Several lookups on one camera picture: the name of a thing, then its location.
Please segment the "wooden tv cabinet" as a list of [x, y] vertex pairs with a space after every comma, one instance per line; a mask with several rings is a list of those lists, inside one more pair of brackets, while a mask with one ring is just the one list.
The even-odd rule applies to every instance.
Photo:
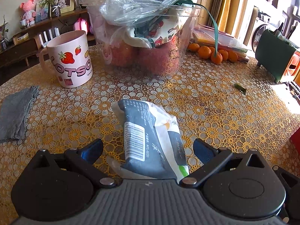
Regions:
[[43, 49], [39, 34], [54, 27], [58, 27], [60, 34], [73, 31], [74, 24], [79, 19], [90, 24], [86, 9], [47, 18], [15, 34], [7, 49], [1, 51], [1, 84], [38, 63], [39, 53]]

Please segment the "white blue tissue pack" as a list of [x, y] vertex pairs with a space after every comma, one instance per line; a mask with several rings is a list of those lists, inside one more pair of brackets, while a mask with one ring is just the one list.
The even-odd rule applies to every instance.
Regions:
[[125, 162], [107, 157], [124, 179], [175, 179], [189, 175], [186, 154], [175, 116], [153, 103], [122, 99], [112, 110], [123, 127]]

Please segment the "grey folded cloth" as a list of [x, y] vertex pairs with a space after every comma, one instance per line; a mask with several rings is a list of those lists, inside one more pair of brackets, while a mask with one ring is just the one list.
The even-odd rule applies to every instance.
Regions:
[[19, 141], [24, 137], [28, 113], [38, 92], [38, 86], [31, 86], [4, 98], [1, 105], [1, 143]]

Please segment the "yellow curtain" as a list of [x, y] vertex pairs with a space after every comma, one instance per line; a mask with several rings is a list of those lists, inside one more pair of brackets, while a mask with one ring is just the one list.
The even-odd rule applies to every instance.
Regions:
[[246, 0], [206, 0], [219, 31], [237, 36], [245, 14]]

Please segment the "pink strawberry mug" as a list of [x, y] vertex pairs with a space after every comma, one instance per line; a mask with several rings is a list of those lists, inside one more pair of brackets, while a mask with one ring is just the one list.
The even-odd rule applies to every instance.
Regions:
[[93, 66], [86, 32], [70, 31], [55, 37], [40, 52], [39, 63], [64, 88], [87, 83], [93, 76]]

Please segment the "orange mandarin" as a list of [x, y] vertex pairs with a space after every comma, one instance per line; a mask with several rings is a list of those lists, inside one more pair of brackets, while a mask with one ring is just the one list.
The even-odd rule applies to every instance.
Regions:
[[238, 61], [238, 55], [234, 51], [228, 52], [228, 60], [230, 62], [237, 62]]
[[201, 59], [209, 59], [211, 57], [212, 51], [207, 46], [201, 46], [197, 51]]
[[211, 61], [216, 65], [220, 65], [223, 61], [223, 56], [218, 51], [215, 51], [211, 54]]
[[188, 45], [187, 50], [191, 52], [197, 52], [200, 46], [197, 43], [191, 43]]

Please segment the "photo frame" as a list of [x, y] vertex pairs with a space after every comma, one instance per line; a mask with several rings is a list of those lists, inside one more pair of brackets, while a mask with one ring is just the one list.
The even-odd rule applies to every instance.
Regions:
[[56, 17], [74, 10], [74, 0], [54, 0], [51, 6], [51, 16]]

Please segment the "white router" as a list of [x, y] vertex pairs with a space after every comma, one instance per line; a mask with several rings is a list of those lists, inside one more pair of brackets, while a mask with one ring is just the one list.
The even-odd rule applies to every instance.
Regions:
[[41, 46], [45, 48], [53, 38], [58, 37], [59, 35], [60, 33], [58, 27], [50, 28], [47, 31], [43, 31], [43, 33], [39, 34]]

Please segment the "pink plush toy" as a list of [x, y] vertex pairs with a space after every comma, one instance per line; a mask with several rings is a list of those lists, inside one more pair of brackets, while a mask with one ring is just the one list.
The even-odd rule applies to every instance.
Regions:
[[20, 4], [23, 11], [22, 20], [25, 20], [28, 26], [35, 24], [36, 17], [36, 2], [35, 0], [28, 0]]

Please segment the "red white cardboard box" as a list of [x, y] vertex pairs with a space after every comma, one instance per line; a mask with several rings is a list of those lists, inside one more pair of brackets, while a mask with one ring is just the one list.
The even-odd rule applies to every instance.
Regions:
[[298, 128], [290, 137], [291, 144], [294, 145], [298, 154], [300, 154], [300, 128]]

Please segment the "white washing machine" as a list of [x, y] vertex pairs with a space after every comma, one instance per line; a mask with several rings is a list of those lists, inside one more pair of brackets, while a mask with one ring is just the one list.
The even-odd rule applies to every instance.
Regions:
[[263, 32], [266, 29], [274, 31], [281, 22], [281, 14], [273, 5], [254, 6], [243, 44], [255, 52]]

